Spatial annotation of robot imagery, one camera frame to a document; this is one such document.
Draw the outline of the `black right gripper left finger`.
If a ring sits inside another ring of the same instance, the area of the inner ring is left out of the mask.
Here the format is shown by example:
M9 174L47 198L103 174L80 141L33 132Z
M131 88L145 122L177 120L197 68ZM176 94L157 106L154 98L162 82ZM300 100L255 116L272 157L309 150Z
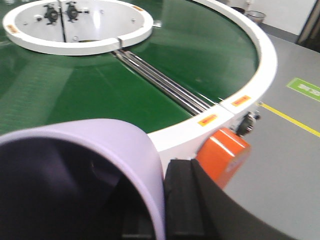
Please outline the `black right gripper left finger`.
M152 240L148 210L129 179L85 147L29 138L0 147L3 240Z

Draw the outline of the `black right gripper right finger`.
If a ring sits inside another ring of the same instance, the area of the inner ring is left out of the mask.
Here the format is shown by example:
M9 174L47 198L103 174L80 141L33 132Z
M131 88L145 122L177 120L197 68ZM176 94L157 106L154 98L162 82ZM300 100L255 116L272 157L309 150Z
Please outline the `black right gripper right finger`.
M230 198L195 160L173 159L164 180L168 240L291 240Z

